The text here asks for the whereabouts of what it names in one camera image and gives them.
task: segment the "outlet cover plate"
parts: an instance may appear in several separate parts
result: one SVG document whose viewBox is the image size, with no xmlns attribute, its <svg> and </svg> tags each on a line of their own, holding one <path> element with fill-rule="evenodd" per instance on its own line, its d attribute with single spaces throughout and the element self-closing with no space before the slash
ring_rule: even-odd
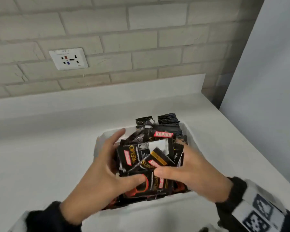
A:
<svg viewBox="0 0 290 232">
<path fill-rule="evenodd" d="M 50 50 L 49 54 L 58 70 L 88 68 L 88 63 L 82 48 Z"/>
</svg>

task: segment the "hand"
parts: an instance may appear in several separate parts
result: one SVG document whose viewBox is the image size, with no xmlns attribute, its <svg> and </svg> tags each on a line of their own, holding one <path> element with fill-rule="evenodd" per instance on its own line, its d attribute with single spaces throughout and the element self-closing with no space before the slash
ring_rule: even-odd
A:
<svg viewBox="0 0 290 232">
<path fill-rule="evenodd" d="M 98 157 L 81 181 L 60 204 L 61 213 L 69 223 L 79 225 L 87 217 L 106 207 L 114 198 L 146 180 L 141 174 L 129 177 L 115 176 L 115 143 L 125 131 L 121 129 L 105 141 Z"/>
<path fill-rule="evenodd" d="M 182 167 L 159 167 L 154 170 L 157 177 L 185 183 L 190 189 L 212 202 L 228 199 L 233 183 L 214 168 L 198 151 L 184 145 Z"/>
</svg>

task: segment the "kopiko logo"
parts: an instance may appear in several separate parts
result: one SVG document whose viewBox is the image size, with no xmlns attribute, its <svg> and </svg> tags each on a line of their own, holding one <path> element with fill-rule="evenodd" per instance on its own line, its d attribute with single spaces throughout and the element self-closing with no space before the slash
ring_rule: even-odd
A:
<svg viewBox="0 0 290 232">
<path fill-rule="evenodd" d="M 173 133 L 168 133 L 168 132 L 156 131 L 154 134 L 154 137 L 161 137 L 161 138 L 171 138 L 172 136 L 173 136 Z"/>
</svg>

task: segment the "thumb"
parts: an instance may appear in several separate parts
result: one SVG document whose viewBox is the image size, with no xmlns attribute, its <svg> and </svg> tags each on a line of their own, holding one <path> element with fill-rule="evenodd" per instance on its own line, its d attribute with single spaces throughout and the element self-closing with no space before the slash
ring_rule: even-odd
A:
<svg viewBox="0 0 290 232">
<path fill-rule="evenodd" d="M 138 185 L 142 184 L 146 180 L 145 175 L 136 174 L 128 177 L 120 177 L 119 178 L 119 186 L 118 186 L 118 194 L 123 194 L 127 191 L 132 190 Z"/>
<path fill-rule="evenodd" d="M 185 182 L 185 172 L 181 167 L 158 167 L 154 170 L 154 175 L 159 178 Z"/>
</svg>

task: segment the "black sleeve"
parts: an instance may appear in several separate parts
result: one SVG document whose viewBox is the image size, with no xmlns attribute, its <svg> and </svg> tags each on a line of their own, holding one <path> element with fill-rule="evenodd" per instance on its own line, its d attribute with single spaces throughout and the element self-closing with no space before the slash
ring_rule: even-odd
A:
<svg viewBox="0 0 290 232">
<path fill-rule="evenodd" d="M 247 184 L 238 177 L 229 179 L 233 182 L 233 187 L 228 199 L 223 203 L 216 203 L 217 212 L 220 218 L 219 226 L 229 230 L 229 232 L 254 232 L 253 230 L 247 230 L 232 215 L 235 208 L 242 202 L 243 195 L 247 189 Z M 290 211 L 288 210 L 280 232 L 290 232 Z"/>
<path fill-rule="evenodd" d="M 44 211 L 31 211 L 26 218 L 27 232 L 81 232 L 81 224 L 67 222 L 59 209 L 60 202 L 54 201 Z"/>
</svg>

